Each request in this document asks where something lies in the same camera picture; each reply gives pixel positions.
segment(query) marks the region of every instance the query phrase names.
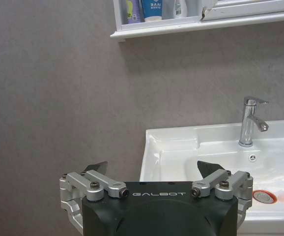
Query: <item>faucet handle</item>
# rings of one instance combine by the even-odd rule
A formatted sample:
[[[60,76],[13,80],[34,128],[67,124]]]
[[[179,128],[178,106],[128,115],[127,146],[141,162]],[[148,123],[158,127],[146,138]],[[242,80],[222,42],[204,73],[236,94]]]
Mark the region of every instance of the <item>faucet handle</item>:
[[[262,100],[260,98],[246,96],[245,97],[245,105],[247,106],[255,106],[257,104],[268,104],[269,102]]]

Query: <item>sink basin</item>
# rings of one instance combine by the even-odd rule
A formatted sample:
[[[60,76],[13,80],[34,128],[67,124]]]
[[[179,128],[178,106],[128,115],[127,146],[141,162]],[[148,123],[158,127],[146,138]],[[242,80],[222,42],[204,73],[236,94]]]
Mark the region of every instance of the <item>sink basin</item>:
[[[240,123],[147,130],[140,181],[200,180],[198,160],[250,172],[254,190],[277,201],[254,199],[239,235],[284,236],[284,120],[268,124],[267,132],[254,130],[252,147],[238,145]]]

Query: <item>toothpaste tube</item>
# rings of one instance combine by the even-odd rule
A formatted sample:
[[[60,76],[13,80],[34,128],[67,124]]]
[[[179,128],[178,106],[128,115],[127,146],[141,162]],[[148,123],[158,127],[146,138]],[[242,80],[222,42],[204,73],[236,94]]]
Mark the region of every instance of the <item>toothpaste tube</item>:
[[[126,0],[128,24],[140,23],[140,4],[139,0]]]
[[[163,0],[142,0],[145,21],[162,19]]]

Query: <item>toiletry bottle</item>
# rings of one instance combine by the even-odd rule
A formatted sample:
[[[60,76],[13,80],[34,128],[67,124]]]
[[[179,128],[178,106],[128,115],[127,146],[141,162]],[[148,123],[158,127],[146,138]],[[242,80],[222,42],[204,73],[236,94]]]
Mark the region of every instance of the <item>toiletry bottle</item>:
[[[146,22],[162,19],[163,0],[141,0],[141,2]]]
[[[139,0],[126,0],[128,24],[140,23],[140,3]]]
[[[186,0],[175,0],[173,5],[173,17],[184,18],[188,16]]]

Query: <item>wall cabinet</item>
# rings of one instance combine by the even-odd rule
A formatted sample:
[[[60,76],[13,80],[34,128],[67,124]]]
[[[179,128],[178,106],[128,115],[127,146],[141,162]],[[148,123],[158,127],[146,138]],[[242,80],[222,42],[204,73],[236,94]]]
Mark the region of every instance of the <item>wall cabinet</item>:
[[[128,24],[126,0],[113,0],[119,41],[126,38],[284,20],[284,0],[186,0],[188,17],[173,19],[174,0],[163,0],[163,19]]]

